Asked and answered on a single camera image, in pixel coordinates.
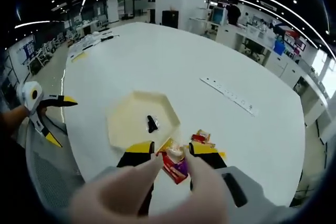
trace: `table surface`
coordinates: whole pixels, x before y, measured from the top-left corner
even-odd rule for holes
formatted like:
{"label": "table surface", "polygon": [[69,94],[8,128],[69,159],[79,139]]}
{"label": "table surface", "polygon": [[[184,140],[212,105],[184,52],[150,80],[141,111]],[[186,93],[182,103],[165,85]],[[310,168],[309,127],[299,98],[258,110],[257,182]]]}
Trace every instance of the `table surface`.
{"label": "table surface", "polygon": [[[260,183],[275,205],[289,206],[300,179],[305,125],[298,95],[264,67],[215,41],[186,31],[146,23],[113,28],[120,37],[68,57],[64,94],[78,101],[65,108],[71,148],[85,181],[123,153],[109,143],[106,111],[133,90],[167,95],[181,121],[181,143],[202,129],[237,166]],[[252,116],[200,78],[215,78],[252,103]],[[181,203],[190,194],[190,178],[179,185],[160,171],[150,214]]]}

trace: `beige tray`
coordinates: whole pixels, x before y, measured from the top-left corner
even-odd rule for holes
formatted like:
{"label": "beige tray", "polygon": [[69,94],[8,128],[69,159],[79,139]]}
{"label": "beige tray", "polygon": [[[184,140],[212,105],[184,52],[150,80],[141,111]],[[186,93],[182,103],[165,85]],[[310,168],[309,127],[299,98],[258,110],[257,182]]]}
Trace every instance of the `beige tray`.
{"label": "beige tray", "polygon": [[[158,130],[148,132],[147,116],[157,119]],[[168,98],[159,93],[134,91],[107,114],[110,144],[126,149],[145,141],[155,143],[155,151],[177,130],[180,121]]]}

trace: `desk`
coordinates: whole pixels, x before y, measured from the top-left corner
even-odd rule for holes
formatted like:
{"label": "desk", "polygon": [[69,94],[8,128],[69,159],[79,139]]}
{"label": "desk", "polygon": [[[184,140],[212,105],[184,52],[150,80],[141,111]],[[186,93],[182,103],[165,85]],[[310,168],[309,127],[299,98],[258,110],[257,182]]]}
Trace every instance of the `desk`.
{"label": "desk", "polygon": [[[210,132],[218,150],[226,152],[228,166],[237,166],[260,183],[275,205],[289,206],[305,152],[303,112],[296,93],[259,64],[210,39],[146,23],[112,30],[120,37],[66,63],[64,94],[78,105],[64,109],[65,120],[85,181],[116,166],[123,155],[110,146],[107,108],[133,90],[160,92],[181,121],[181,143],[188,143],[198,129]],[[200,80],[207,76],[252,103],[258,115],[251,116]],[[176,206],[188,195],[190,178],[175,185],[160,171],[150,214]]]}
{"label": "desk", "polygon": [[[328,108],[327,100],[323,92],[301,67],[287,55],[282,54],[280,56],[273,51],[274,41],[272,42],[266,35],[264,39],[260,39],[257,35],[251,35],[247,30],[233,25],[220,26],[218,28],[216,41],[238,51],[244,38],[253,40],[267,50],[265,61],[262,65],[280,78],[291,89],[294,88],[300,77],[305,79],[309,85],[309,89],[314,93],[314,97],[309,101],[307,106],[304,105],[304,122],[307,127],[313,124],[322,112]],[[303,98],[302,103],[306,102],[306,100],[312,96],[311,94],[307,94],[306,97]]]}
{"label": "desk", "polygon": [[201,18],[189,18],[191,21],[188,26],[188,31],[193,34],[203,35],[207,30],[208,25],[220,26],[220,24],[207,21]]}
{"label": "desk", "polygon": [[84,34],[84,28],[86,28],[88,26],[91,27],[91,33],[93,33],[94,31],[97,31],[98,30],[97,29],[97,22],[98,22],[98,20],[94,20],[94,21],[92,21],[90,23],[87,23],[85,25],[81,25],[81,26],[77,27],[76,31],[79,33],[79,37],[81,38],[81,37],[85,36],[85,34]]}

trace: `office chair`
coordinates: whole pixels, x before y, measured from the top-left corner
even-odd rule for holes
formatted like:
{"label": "office chair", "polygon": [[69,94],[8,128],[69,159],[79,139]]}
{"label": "office chair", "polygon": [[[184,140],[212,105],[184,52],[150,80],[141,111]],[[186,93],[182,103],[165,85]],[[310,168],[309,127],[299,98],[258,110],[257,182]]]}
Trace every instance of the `office chair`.
{"label": "office chair", "polygon": [[67,221],[70,199],[85,182],[73,157],[65,124],[45,116],[43,121],[63,148],[47,141],[32,122],[28,123],[26,135],[21,133],[19,137],[26,138],[28,173],[42,205],[60,221]]}
{"label": "office chair", "polygon": [[245,46],[245,50],[246,49],[249,50],[249,54],[247,56],[250,59],[260,63],[261,59],[259,55],[263,54],[264,47],[250,39],[246,39],[244,46]]}

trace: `electrical outlet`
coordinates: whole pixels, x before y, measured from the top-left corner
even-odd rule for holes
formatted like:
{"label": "electrical outlet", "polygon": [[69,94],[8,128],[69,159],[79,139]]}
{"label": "electrical outlet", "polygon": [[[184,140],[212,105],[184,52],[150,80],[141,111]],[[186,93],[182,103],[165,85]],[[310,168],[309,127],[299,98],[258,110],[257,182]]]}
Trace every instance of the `electrical outlet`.
{"label": "electrical outlet", "polygon": [[210,78],[210,77],[200,78],[200,80],[203,81],[205,84],[208,84],[210,87],[214,88],[215,90],[217,90],[219,93],[221,93],[223,96],[225,96],[229,100],[236,103],[238,106],[243,108],[245,111],[247,111],[251,115],[257,116],[258,109],[256,109],[252,104],[247,102],[245,99],[241,98],[235,92],[232,92],[226,89],[224,85],[219,83],[217,80]]}

